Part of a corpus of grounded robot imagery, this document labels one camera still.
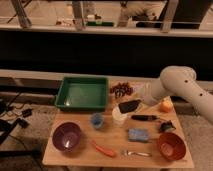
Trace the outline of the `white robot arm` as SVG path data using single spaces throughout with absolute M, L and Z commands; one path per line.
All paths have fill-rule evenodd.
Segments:
M 205 119 L 213 124 L 213 95 L 196 83 L 196 72 L 190 67 L 168 66 L 160 76 L 140 89 L 146 105 L 153 106 L 163 98 L 176 95 L 189 102 Z

